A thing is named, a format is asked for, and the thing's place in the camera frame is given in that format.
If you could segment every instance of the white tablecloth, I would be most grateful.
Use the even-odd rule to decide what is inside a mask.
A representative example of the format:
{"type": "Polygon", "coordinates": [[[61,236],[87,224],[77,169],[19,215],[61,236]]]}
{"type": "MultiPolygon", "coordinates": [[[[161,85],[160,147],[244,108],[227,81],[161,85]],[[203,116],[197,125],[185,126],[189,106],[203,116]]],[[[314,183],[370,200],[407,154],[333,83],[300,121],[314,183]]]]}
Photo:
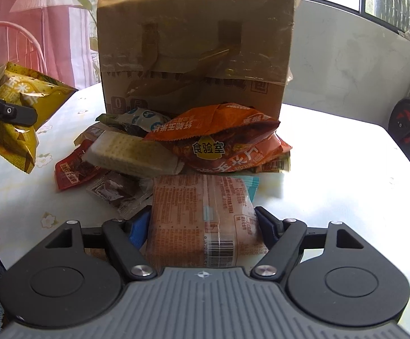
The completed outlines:
{"type": "MultiPolygon", "coordinates": [[[[59,192],[54,164],[104,112],[101,86],[81,90],[38,131],[29,175],[0,157],[0,258],[10,267],[68,219],[97,226],[117,216],[84,186],[59,192]]],[[[280,136],[293,146],[291,172],[260,175],[254,205],[312,227],[341,220],[393,262],[410,282],[410,163],[384,129],[284,105],[280,136]]],[[[307,252],[307,257],[319,251],[307,252]]],[[[400,324],[410,333],[410,302],[400,324]]]]}

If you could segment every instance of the red snack package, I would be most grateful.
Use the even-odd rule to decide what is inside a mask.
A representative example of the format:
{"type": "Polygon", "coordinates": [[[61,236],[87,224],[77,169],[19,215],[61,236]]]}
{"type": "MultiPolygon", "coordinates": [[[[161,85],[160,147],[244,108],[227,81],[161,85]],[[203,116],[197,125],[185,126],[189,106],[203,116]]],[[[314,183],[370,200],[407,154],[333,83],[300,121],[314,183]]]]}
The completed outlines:
{"type": "Polygon", "coordinates": [[[228,103],[193,108],[144,139],[160,141],[202,172],[232,172],[265,163],[291,148],[272,135],[279,123],[256,109],[228,103]]]}
{"type": "Polygon", "coordinates": [[[83,140],[81,145],[72,154],[56,163],[54,175],[59,190],[80,185],[100,173],[100,167],[95,167],[88,162],[82,161],[82,156],[92,143],[93,141],[89,139],[83,140]]]}

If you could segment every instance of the brown cardboard box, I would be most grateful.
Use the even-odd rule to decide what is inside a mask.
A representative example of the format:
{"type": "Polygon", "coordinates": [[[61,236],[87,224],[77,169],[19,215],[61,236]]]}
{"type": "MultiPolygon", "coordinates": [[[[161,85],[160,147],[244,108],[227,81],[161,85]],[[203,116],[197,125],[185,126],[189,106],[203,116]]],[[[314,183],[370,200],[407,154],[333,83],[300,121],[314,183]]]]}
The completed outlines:
{"type": "Polygon", "coordinates": [[[106,110],[235,102],[278,117],[298,0],[99,0],[106,110]]]}

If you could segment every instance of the metal screw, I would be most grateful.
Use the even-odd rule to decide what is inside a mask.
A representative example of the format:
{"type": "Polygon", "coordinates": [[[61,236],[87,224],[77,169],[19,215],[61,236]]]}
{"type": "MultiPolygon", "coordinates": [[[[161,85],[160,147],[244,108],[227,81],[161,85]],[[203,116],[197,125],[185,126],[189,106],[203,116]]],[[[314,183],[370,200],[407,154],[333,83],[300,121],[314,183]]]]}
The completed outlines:
{"type": "Polygon", "coordinates": [[[258,265],[254,268],[255,274],[262,277],[271,277],[277,274],[277,269],[271,265],[258,265]]]}
{"type": "Polygon", "coordinates": [[[147,277],[153,274],[153,269],[148,265],[136,265],[131,268],[131,274],[138,277],[147,277]]]}

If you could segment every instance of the chair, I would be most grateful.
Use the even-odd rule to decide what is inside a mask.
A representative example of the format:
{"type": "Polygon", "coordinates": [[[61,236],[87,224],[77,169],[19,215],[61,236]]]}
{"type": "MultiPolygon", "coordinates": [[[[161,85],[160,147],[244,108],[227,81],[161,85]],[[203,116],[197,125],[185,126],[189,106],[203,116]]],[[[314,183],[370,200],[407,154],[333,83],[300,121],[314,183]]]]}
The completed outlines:
{"type": "Polygon", "coordinates": [[[44,55],[35,37],[18,24],[0,21],[0,64],[8,61],[47,73],[44,55]]]}

